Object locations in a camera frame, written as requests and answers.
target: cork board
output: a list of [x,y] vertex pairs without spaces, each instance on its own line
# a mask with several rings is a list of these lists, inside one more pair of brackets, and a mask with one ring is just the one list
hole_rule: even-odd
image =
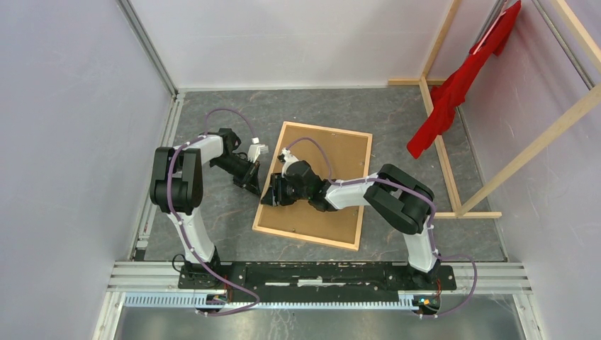
[[[326,152],[334,179],[357,179],[368,175],[371,155],[371,134],[332,129],[315,125],[283,122],[274,158],[263,187],[262,197],[269,187],[269,177],[281,172],[277,160],[283,147],[299,137],[311,137]],[[301,141],[291,148],[292,154],[306,160],[321,178],[328,175],[327,165],[313,143]],[[293,239],[315,242],[345,249],[359,250],[364,207],[348,207],[335,212],[319,212],[306,200],[286,207],[259,204],[252,229]]]

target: wooden rack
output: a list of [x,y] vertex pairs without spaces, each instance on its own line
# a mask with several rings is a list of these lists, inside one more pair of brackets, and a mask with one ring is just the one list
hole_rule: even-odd
[[[582,23],[578,20],[574,12],[570,9],[565,0],[551,0],[555,9],[559,13],[560,17],[565,21],[568,29],[574,35],[578,44],[586,52],[591,62],[595,65],[597,70],[601,72],[601,49],[597,46],[595,41],[592,39],[588,31],[584,28]],[[446,34],[449,32],[453,19],[459,9],[461,0],[453,0],[449,11],[446,14],[446,18],[440,28],[438,37],[432,46],[429,57],[424,66],[424,70],[421,73],[419,79],[389,79],[389,86],[397,85],[419,85],[424,99],[424,105],[426,113],[430,115],[433,109],[432,98],[428,85],[437,85],[443,82],[442,79],[430,79],[427,78],[434,61],[438,55],[440,47],[444,42]],[[560,116],[550,127],[548,127],[543,133],[540,134],[530,145],[528,145],[522,152],[520,152],[512,161],[509,162],[498,174],[496,174],[489,182],[485,183],[484,186],[469,198],[465,203],[461,203],[459,194],[457,192],[457,186],[455,184],[455,178],[453,177],[453,171],[451,170],[451,164],[446,154],[446,148],[442,136],[438,136],[434,141],[436,151],[440,160],[440,166],[442,168],[442,174],[446,189],[449,192],[449,200],[451,201],[452,212],[439,212],[436,214],[438,218],[499,218],[501,212],[471,212],[478,203],[498,188],[503,182],[505,182],[511,175],[515,174],[520,170],[526,163],[534,158],[540,151],[544,150],[551,142],[557,137],[562,135],[567,129],[578,122],[582,117],[589,113],[594,107],[601,103],[601,85],[593,87],[587,94],[584,95],[578,102],[576,102],[571,108],[569,108],[562,116]]]

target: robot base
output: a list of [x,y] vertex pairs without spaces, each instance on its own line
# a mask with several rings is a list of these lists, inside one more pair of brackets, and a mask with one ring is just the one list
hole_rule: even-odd
[[[224,288],[222,283],[207,282],[198,276],[208,275],[200,264],[187,263],[184,267],[179,288]],[[399,290],[436,291],[437,280],[442,290],[457,289],[451,266],[440,266],[432,278],[423,278],[420,272],[398,262],[235,261],[212,268],[233,283],[256,292],[262,302],[395,302]],[[239,290],[228,294],[232,302],[254,301]]]

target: red shirt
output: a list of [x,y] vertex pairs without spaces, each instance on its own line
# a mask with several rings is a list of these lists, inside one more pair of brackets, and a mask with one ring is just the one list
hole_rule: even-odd
[[413,158],[418,158],[424,150],[432,145],[438,135],[442,135],[451,127],[455,118],[455,107],[466,101],[466,94],[486,60],[493,53],[498,56],[503,51],[521,8],[521,1],[509,7],[500,17],[480,50],[476,54],[472,54],[479,45],[480,42],[478,42],[470,49],[470,54],[464,64],[440,87],[432,88],[430,95],[434,110],[407,143],[407,150]]

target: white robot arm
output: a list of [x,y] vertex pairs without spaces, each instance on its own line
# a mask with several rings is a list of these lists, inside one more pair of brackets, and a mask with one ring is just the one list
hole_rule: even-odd
[[[215,245],[207,235],[199,208],[203,197],[202,166],[209,163],[210,166],[216,165],[226,170],[233,175],[234,184],[259,196],[257,157],[267,152],[267,146],[258,144],[258,140],[253,142],[248,154],[234,153],[234,150],[240,146],[240,139],[231,129],[219,129],[219,132],[209,133],[206,138],[189,145],[178,156],[172,180],[173,205],[183,220],[182,227],[187,241],[205,262],[218,261],[218,256],[215,256]],[[174,150],[177,148],[160,147],[156,150],[150,200],[158,205],[176,225],[179,237],[186,245],[186,240],[177,227],[179,221],[170,213],[167,204],[167,172]],[[190,247],[184,248],[186,260],[197,264],[198,259],[191,253]]]
[[283,162],[282,172],[271,175],[269,190],[262,198],[262,204],[290,205],[304,199],[323,212],[370,205],[392,227],[403,233],[409,265],[419,272],[435,275],[440,261],[436,257],[437,250],[432,250],[428,235],[427,220],[431,212],[427,202],[404,191],[398,198],[391,195],[397,190],[394,187],[396,183],[432,201],[434,194],[424,184],[391,164],[364,178],[330,182],[313,173],[309,163],[299,160],[287,149],[278,158]]

